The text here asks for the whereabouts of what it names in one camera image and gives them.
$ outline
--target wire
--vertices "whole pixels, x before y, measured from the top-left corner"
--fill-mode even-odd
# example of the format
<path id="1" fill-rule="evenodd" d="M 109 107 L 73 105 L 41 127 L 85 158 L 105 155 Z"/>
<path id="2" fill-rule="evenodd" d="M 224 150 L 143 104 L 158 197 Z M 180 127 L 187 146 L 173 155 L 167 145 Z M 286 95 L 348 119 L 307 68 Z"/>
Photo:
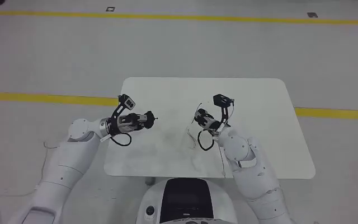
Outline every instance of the wire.
<path id="1" fill-rule="evenodd" d="M 202 145 L 201 145 L 201 143 L 200 143 L 200 135 L 201 135 L 201 132 L 204 132 L 204 131 L 206 131 L 206 130 L 201 130 L 198 134 L 197 134 L 197 142 L 199 143 L 199 146 L 200 146 L 200 148 L 202 149 L 202 150 L 204 150 L 204 151 L 207 151 L 207 150 L 209 150 L 209 149 L 211 149 L 213 146 L 214 146 L 214 140 L 213 140 L 213 142 L 211 143 L 211 146 L 209 146 L 209 148 L 204 148 Z"/>
<path id="2" fill-rule="evenodd" d="M 30 192 L 27 192 L 25 194 L 0 194 L 0 197 L 24 197 L 24 196 L 28 196 L 30 194 L 32 194 L 33 192 L 35 192 L 37 190 L 37 187 L 40 185 L 40 183 L 42 182 L 43 178 L 44 178 L 44 169 L 45 169 L 45 164 L 46 164 L 46 160 L 47 160 L 47 155 L 49 153 L 50 149 L 53 148 L 58 148 L 58 146 L 56 147 L 48 147 L 45 142 L 43 142 L 44 148 L 46 148 L 46 154 L 45 154 L 45 159 L 43 162 L 43 166 L 41 167 L 41 178 L 39 180 L 39 182 L 36 185 L 36 188 L 31 190 Z"/>
<path id="3" fill-rule="evenodd" d="M 129 137 L 129 143 L 128 143 L 128 144 L 121 144 L 121 143 L 117 142 L 116 140 L 114 140 L 113 137 L 111 137 L 111 140 L 112 140 L 114 143 L 116 143 L 117 145 L 119 145 L 119 146 L 129 146 L 129 145 L 132 143 L 132 136 L 130 136 L 130 134 L 128 134 L 128 133 L 120 133 L 120 134 L 125 134 L 126 136 Z"/>
<path id="4" fill-rule="evenodd" d="M 199 109 L 199 106 L 201 105 L 202 103 L 199 103 L 199 105 L 197 106 L 197 108 L 196 108 L 196 110 L 195 110 L 195 113 L 197 112 L 197 110 Z M 191 124 L 194 122 L 194 120 L 195 120 L 195 113 L 194 113 L 194 117 L 193 117 L 193 119 L 192 119 L 192 121 L 191 121 Z"/>
<path id="5" fill-rule="evenodd" d="M 224 166 L 223 154 L 222 154 L 222 151 L 220 150 L 220 146 L 219 146 L 219 144 L 218 144 L 218 148 L 219 148 L 220 156 L 221 156 L 221 158 L 222 158 L 222 164 L 223 164 L 223 175 L 224 175 L 224 178 L 226 178 L 226 172 L 225 172 L 225 166 Z"/>

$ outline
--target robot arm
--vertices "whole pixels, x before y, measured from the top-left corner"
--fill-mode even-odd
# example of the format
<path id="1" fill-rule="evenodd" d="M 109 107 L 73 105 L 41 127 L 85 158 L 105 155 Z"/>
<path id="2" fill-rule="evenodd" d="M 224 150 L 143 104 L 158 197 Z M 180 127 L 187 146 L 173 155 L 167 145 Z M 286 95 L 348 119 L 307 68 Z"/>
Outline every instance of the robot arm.
<path id="1" fill-rule="evenodd" d="M 195 113 L 195 120 L 207 130 L 219 147 L 223 148 L 236 185 L 248 205 L 254 211 L 260 224 L 292 224 L 284 195 L 275 171 L 259 144 L 254 138 L 245 139 L 228 124 L 227 108 L 233 99 L 223 95 L 214 96 L 214 104 L 222 108 L 219 122 L 204 109 Z M 242 167 L 242 161 L 256 159 L 251 167 Z"/>
<path id="2" fill-rule="evenodd" d="M 100 142 L 108 138 L 115 141 L 113 136 L 117 134 L 128 135 L 129 132 L 153 126 L 154 115 L 151 111 L 144 115 L 131 113 L 120 116 L 124 109 L 131 110 L 135 104 L 127 95 L 119 96 L 119 101 L 110 118 L 95 122 L 77 119 L 71 124 L 68 137 L 52 155 L 45 178 L 35 195 L 10 219 L 9 224 L 60 223 L 68 195 L 90 167 Z"/>
<path id="3" fill-rule="evenodd" d="M 293 223 L 275 171 L 260 143 L 244 139 L 233 128 L 226 128 L 219 136 L 232 174 L 240 193 L 254 211 L 260 224 Z M 256 158 L 251 167 L 241 167 L 241 161 Z"/>

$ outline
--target black cable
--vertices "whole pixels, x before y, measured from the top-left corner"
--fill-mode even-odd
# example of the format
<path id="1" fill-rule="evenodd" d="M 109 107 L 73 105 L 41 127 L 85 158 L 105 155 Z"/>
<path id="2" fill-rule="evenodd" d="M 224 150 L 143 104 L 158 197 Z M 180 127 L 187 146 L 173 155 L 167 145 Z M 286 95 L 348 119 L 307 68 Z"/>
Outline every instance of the black cable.
<path id="1" fill-rule="evenodd" d="M 112 140 L 114 143 L 116 143 L 117 145 L 119 145 L 119 146 L 129 146 L 129 145 L 132 143 L 132 136 L 130 136 L 130 134 L 128 134 L 128 133 L 120 133 L 120 134 L 125 134 L 126 136 L 129 137 L 129 143 L 128 143 L 128 144 L 121 144 L 121 143 L 117 142 L 116 140 L 114 140 L 113 137 L 111 137 L 111 140 Z"/>
<path id="2" fill-rule="evenodd" d="M 197 142 L 199 143 L 199 146 L 200 146 L 200 148 L 202 149 L 202 150 L 204 150 L 204 151 L 207 151 L 207 150 L 209 150 L 209 149 L 211 149 L 213 146 L 214 146 L 214 140 L 213 140 L 213 142 L 212 142 L 212 144 L 211 144 L 211 146 L 209 146 L 209 148 L 204 148 L 202 145 L 201 145 L 201 143 L 200 143 L 200 135 L 201 135 L 201 132 L 203 132 L 203 131 L 206 131 L 206 130 L 201 130 L 198 134 L 197 134 Z"/>

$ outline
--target yellow stripe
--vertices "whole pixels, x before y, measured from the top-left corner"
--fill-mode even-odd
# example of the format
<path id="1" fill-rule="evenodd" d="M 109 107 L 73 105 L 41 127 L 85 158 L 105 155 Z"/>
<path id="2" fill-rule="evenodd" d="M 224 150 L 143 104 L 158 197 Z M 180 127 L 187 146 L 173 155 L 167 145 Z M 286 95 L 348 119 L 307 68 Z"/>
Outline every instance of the yellow stripe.
<path id="1" fill-rule="evenodd" d="M 0 101 L 46 102 L 52 104 L 82 104 L 96 106 L 117 106 L 118 98 L 60 96 L 45 94 L 13 94 L 0 92 Z"/>
<path id="2" fill-rule="evenodd" d="M 297 116 L 312 116 L 316 118 L 358 119 L 358 110 L 295 108 L 295 111 Z"/>
<path id="3" fill-rule="evenodd" d="M 89 97 L 89 96 L 62 96 L 45 94 L 17 94 L 0 92 L 0 101 L 44 102 L 50 104 L 80 104 L 96 106 L 117 106 L 118 98 Z M 315 118 L 358 119 L 358 110 L 295 108 L 297 116 Z"/>
<path id="4" fill-rule="evenodd" d="M 325 20 L 325 19 L 318 19 L 318 18 L 254 18 L 254 17 L 233 17 L 233 16 L 141 15 L 141 14 L 115 14 L 115 13 L 32 12 L 32 11 L 0 11 L 0 15 L 127 18 L 127 19 L 142 19 L 142 20 L 199 20 L 199 21 L 231 21 L 231 22 L 280 22 L 280 23 L 289 23 L 289 24 L 358 25 L 358 20 Z"/>

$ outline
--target table top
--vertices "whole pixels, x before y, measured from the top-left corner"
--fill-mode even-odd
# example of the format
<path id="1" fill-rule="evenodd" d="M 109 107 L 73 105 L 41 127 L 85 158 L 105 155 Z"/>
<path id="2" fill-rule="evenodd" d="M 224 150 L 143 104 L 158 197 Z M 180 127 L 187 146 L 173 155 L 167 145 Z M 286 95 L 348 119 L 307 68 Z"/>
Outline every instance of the table top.
<path id="1" fill-rule="evenodd" d="M 132 144 L 110 141 L 105 172 L 111 176 L 163 176 L 232 178 L 225 155 L 215 146 L 203 151 L 196 139 L 200 127 L 193 122 L 200 103 L 217 120 L 221 109 L 213 96 L 235 99 L 229 124 L 243 137 L 256 137 L 279 179 L 310 179 L 315 168 L 283 81 L 272 78 L 128 78 L 122 94 L 136 103 L 131 113 L 151 110 L 158 120 L 151 129 L 130 133 Z M 126 143 L 126 136 L 116 139 Z M 210 136 L 202 134 L 204 147 Z"/>

